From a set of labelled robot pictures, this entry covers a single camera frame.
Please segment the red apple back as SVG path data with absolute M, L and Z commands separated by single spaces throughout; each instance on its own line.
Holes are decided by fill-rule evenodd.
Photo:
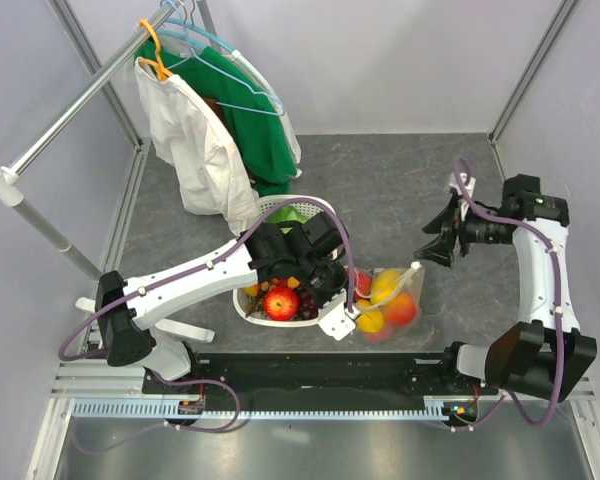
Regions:
M 356 298 L 368 299 L 373 284 L 373 276 L 362 269 L 355 269 L 354 295 Z

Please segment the yellow red mango back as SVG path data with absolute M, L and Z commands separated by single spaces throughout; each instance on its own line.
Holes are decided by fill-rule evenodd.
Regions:
M 369 300 L 372 305 L 377 305 L 390 296 L 399 283 L 403 271 L 399 269 L 384 269 L 379 271 L 371 285 Z

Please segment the yellow lemon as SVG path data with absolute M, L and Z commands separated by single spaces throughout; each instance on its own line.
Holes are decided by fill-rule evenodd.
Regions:
M 356 308 L 360 312 L 356 325 L 361 332 L 375 334 L 384 328 L 385 320 L 381 310 L 368 300 L 360 299 L 356 302 Z

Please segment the clear polka dot zip bag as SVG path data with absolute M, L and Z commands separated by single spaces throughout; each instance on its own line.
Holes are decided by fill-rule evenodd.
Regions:
M 425 269 L 414 261 L 408 268 L 355 269 L 356 329 L 372 343 L 403 333 L 419 319 Z

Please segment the red tomato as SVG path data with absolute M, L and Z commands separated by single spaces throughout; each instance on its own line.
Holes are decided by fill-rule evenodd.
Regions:
M 392 326 L 411 324 L 418 314 L 418 306 L 408 292 L 402 292 L 383 309 L 385 321 Z

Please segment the pink peach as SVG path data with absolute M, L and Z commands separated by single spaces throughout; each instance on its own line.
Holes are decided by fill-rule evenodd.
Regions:
M 365 338 L 372 343 L 382 343 L 389 340 L 394 333 L 394 327 L 390 324 L 385 324 L 383 328 L 377 332 L 366 333 Z

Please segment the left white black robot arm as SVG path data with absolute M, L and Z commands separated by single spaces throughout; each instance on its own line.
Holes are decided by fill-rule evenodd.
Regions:
M 141 364 L 159 373 L 178 393 L 199 382 L 199 369 L 186 348 L 152 333 L 169 315 L 208 298 L 243 287 L 295 278 L 322 307 L 348 284 L 333 252 L 348 233 L 330 211 L 299 223 L 258 222 L 204 257 L 143 277 L 103 274 L 95 300 L 104 356 L 111 367 Z

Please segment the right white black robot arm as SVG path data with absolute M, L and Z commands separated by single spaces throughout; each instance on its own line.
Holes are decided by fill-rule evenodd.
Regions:
M 518 174 L 504 182 L 500 207 L 490 209 L 474 201 L 475 183 L 465 173 L 451 176 L 450 201 L 424 226 L 433 239 L 415 257 L 452 267 L 473 244 L 513 246 L 520 284 L 518 317 L 488 347 L 464 342 L 448 347 L 446 362 L 437 371 L 439 384 L 457 394 L 476 378 L 560 403 L 597 356 L 597 342 L 582 334 L 570 298 L 568 204 L 543 194 L 539 178 Z

